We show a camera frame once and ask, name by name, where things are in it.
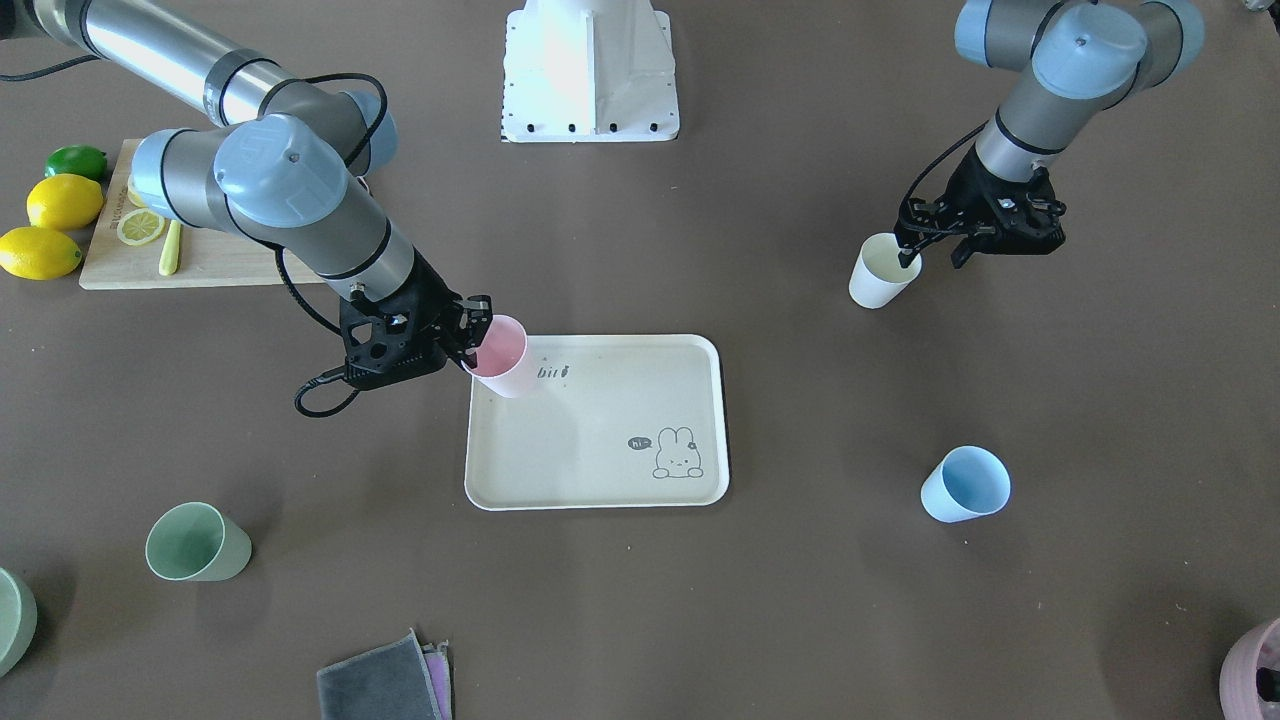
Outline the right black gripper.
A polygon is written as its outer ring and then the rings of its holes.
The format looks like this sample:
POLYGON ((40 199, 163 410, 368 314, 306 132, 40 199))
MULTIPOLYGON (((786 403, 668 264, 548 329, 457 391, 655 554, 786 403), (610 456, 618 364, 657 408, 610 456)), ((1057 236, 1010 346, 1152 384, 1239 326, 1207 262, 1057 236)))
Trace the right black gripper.
POLYGON ((378 389, 440 370, 471 373, 493 320, 492 297, 463 300, 417 252, 404 284, 380 301, 339 301, 344 382, 378 389))

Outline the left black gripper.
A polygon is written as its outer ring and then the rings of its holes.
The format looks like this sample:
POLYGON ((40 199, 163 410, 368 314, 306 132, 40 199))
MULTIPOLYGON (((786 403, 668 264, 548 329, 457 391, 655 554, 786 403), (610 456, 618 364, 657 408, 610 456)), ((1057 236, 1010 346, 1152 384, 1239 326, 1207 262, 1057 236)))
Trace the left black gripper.
POLYGON ((909 268, 925 247, 951 236, 961 238, 950 255, 957 270, 975 254, 1048 255, 1066 241, 1065 211, 1046 168, 1036 168, 1028 182, 1011 182, 968 149, 933 202, 909 195, 900 204, 899 265, 909 268))

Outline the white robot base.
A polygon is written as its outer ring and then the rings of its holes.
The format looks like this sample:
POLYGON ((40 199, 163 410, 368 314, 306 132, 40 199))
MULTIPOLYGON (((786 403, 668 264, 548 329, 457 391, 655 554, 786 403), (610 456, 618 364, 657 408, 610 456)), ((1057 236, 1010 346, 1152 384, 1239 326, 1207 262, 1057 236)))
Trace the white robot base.
POLYGON ((669 15, 649 1, 527 1, 506 18, 500 140, 678 137, 669 15))

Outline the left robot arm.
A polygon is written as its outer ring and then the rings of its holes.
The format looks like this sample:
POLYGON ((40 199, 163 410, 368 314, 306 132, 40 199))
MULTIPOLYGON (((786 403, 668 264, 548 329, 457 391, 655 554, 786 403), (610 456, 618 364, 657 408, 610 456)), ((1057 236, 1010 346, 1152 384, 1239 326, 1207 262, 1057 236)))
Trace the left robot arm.
POLYGON ((945 191, 908 191, 893 236, 900 266, 957 237, 955 268, 975 254, 1047 255, 1065 241, 1051 165, 1098 113, 1188 68, 1206 40, 1190 1, 968 1, 954 29, 969 61, 1015 70, 1010 95, 956 146, 945 191))

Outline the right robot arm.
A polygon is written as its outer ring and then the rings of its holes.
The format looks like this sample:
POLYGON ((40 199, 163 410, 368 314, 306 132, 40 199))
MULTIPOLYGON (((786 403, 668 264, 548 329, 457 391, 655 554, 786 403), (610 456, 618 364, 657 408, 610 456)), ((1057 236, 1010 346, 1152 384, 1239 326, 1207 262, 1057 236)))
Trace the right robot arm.
POLYGON ((137 192, 164 217, 285 250, 321 278, 340 300, 347 384, 475 368, 490 299, 451 290, 360 183, 396 151, 383 95, 329 92, 154 1, 5 1, 3 37, 114 61, 210 119, 145 138, 137 192))

